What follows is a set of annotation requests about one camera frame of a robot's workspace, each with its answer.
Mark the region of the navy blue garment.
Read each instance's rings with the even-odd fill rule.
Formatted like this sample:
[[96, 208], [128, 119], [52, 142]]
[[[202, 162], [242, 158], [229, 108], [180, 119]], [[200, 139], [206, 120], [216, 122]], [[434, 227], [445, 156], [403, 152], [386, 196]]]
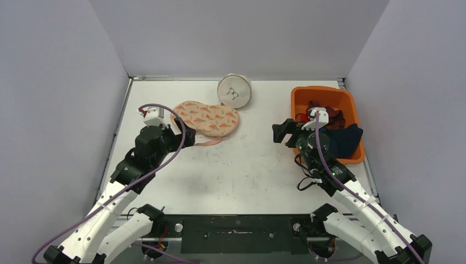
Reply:
[[329, 151], [336, 158], [348, 159], [356, 152], [361, 138], [363, 129], [357, 124], [351, 124], [343, 129], [328, 129], [323, 127], [319, 132], [326, 135], [330, 140]]

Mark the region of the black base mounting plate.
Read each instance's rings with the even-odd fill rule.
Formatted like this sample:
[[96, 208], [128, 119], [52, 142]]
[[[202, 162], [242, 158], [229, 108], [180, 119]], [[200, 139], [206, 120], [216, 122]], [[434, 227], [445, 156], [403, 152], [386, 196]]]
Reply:
[[178, 241], [183, 254], [306, 254], [335, 251], [335, 239], [307, 214], [166, 214], [143, 240]]

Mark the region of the red black strappy garment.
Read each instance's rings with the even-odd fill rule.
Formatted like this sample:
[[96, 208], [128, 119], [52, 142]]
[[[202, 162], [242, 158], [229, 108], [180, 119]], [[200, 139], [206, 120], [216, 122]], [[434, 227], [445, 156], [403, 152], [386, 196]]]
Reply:
[[295, 115], [295, 121], [299, 123], [307, 123], [310, 121], [309, 117], [305, 113], [298, 113]]

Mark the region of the maroon garment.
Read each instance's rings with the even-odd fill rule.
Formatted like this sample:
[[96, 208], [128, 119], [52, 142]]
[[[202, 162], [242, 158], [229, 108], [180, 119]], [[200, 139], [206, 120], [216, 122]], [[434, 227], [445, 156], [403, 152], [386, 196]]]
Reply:
[[[316, 101], [316, 100], [311, 100], [308, 104], [308, 107], [306, 109], [306, 114], [307, 116], [310, 117], [310, 112], [311, 112], [311, 109], [314, 108], [314, 107], [321, 107], [321, 104]], [[338, 109], [334, 109], [330, 106], [325, 106], [324, 107], [329, 115], [329, 122], [328, 124], [326, 125], [326, 127], [328, 129], [343, 129], [345, 127], [345, 124], [346, 124], [346, 120], [343, 116], [343, 112], [341, 110], [338, 110]]]

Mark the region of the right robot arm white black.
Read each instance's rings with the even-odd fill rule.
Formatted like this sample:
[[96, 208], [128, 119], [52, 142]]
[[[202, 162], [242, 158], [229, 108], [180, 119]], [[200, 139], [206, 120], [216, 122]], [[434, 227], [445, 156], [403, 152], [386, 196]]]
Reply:
[[388, 214], [356, 179], [356, 176], [329, 151], [330, 139], [317, 128], [289, 118], [274, 124], [273, 141], [286, 135], [289, 148], [296, 148], [296, 163], [313, 185], [348, 209], [352, 221], [326, 203], [311, 214], [310, 227], [318, 236], [331, 234], [350, 244], [373, 263], [428, 263], [432, 242], [415, 235]]

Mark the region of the floral mesh laundry bag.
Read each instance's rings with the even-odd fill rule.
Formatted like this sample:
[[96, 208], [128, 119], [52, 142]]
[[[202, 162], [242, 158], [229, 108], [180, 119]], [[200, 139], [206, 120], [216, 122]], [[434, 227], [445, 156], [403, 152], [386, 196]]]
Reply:
[[196, 132], [210, 138], [197, 142], [196, 146], [213, 146], [231, 134], [240, 122], [237, 110], [226, 105], [209, 105], [197, 101], [185, 101], [174, 108], [184, 123]]

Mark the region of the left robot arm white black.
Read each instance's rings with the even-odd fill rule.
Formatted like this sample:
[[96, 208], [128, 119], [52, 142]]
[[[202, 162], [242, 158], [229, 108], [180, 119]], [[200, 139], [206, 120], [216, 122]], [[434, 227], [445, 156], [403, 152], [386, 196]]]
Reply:
[[141, 129], [135, 146], [117, 165], [109, 183], [96, 202], [97, 207], [74, 228], [72, 235], [60, 246], [50, 246], [44, 253], [47, 263], [91, 263], [99, 258], [98, 247], [123, 209], [142, 192], [162, 166], [165, 157], [193, 146], [196, 131], [180, 118], [175, 123], [181, 134], [162, 125]]

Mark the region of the round white mesh laundry bag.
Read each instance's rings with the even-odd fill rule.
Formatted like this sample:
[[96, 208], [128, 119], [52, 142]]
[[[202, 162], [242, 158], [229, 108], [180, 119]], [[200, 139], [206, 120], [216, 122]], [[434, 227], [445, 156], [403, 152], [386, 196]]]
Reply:
[[234, 109], [242, 108], [252, 98], [252, 83], [243, 75], [230, 73], [219, 80], [217, 96], [224, 105]]

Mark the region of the orange plastic bin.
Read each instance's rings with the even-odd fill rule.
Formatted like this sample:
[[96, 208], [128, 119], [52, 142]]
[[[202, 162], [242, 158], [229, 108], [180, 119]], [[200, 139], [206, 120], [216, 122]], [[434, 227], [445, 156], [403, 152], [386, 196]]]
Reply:
[[[295, 119], [295, 115], [298, 113], [306, 114], [306, 109], [311, 100], [318, 101], [322, 108], [330, 106], [341, 110], [346, 120], [344, 128], [351, 124], [357, 124], [361, 128], [353, 96], [348, 91], [327, 86], [300, 86], [294, 88], [291, 92], [291, 117]], [[356, 152], [351, 158], [338, 158], [338, 161], [344, 165], [358, 164], [363, 162], [364, 158], [365, 149], [361, 139]]]

